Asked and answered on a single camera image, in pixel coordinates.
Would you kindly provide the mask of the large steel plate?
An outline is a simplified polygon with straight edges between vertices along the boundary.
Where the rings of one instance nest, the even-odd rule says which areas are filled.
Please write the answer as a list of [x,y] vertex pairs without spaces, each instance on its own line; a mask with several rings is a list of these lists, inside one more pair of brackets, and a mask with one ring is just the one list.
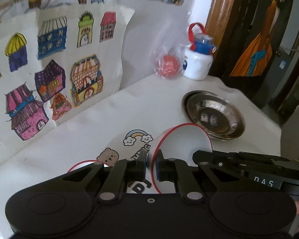
[[190,91],[183,96],[181,105],[186,118],[202,127],[213,138],[233,140],[245,131],[241,112],[212,92]]

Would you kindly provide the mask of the red ball in plastic bag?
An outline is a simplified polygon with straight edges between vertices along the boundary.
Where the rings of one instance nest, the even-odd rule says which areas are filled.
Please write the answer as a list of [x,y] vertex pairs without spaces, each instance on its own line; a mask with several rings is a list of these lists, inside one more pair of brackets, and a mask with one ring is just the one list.
[[151,55],[153,70],[160,78],[176,79],[184,73],[186,30],[182,23],[172,18],[165,20],[164,24]]

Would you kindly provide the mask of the white bottle blue lid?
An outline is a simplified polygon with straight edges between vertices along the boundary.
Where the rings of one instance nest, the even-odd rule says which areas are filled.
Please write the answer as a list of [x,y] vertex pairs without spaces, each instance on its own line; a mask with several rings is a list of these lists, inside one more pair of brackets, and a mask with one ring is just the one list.
[[184,76],[192,80],[204,80],[213,63],[213,54],[217,47],[213,37],[205,31],[201,23],[192,23],[188,28],[188,41],[182,63]]

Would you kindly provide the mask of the houses drawing poster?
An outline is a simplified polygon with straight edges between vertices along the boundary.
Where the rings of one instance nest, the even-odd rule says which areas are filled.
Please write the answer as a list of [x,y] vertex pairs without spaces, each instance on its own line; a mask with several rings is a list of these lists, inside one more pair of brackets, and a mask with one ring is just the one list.
[[117,92],[133,15],[111,3],[71,5],[0,23],[0,166]]

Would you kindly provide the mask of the orange robed figure painting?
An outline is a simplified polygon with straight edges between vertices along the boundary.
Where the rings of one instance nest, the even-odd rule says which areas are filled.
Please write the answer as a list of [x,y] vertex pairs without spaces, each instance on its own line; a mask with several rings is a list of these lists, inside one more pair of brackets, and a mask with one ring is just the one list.
[[273,55],[272,39],[282,24],[282,11],[289,0],[259,0],[256,14],[252,21],[251,34],[247,39],[246,49],[237,60],[231,77],[256,77],[263,74]]

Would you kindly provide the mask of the brown wooden door frame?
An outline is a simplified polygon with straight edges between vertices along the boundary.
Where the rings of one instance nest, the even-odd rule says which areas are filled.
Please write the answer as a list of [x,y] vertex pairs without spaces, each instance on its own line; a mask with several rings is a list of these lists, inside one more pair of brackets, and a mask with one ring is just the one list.
[[213,38],[214,44],[217,47],[216,52],[213,54],[213,59],[216,58],[223,39],[233,4],[234,0],[212,0],[205,31]]

